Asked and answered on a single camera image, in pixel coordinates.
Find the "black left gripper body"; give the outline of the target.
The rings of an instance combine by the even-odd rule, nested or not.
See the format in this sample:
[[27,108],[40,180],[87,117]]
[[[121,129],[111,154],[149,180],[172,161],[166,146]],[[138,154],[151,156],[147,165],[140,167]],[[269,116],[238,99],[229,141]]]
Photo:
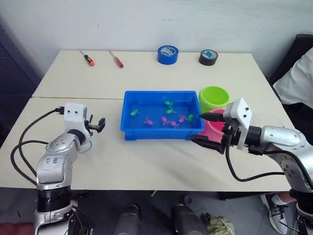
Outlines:
[[92,134],[92,130],[98,132],[98,126],[91,124],[89,120],[85,120],[84,125],[89,134]]

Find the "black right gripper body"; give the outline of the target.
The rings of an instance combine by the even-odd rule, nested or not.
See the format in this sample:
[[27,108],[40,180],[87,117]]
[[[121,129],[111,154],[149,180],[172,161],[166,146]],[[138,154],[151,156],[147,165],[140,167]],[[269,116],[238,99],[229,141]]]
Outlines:
[[222,132],[223,137],[221,140],[221,145],[223,148],[226,148],[227,145],[238,145],[241,131],[239,130],[239,122],[237,120],[233,119],[232,121],[225,122],[222,128]]

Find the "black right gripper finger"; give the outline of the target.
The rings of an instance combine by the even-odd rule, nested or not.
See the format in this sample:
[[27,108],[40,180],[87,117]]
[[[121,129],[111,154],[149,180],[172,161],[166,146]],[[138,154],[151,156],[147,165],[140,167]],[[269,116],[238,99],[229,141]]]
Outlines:
[[224,154],[225,146],[219,142],[210,141],[208,136],[191,135],[189,139],[201,147],[216,150],[220,154]]
[[212,121],[212,122],[225,122],[225,119],[223,117],[223,114],[220,113],[203,113],[198,115],[198,117],[207,120],[207,121]]

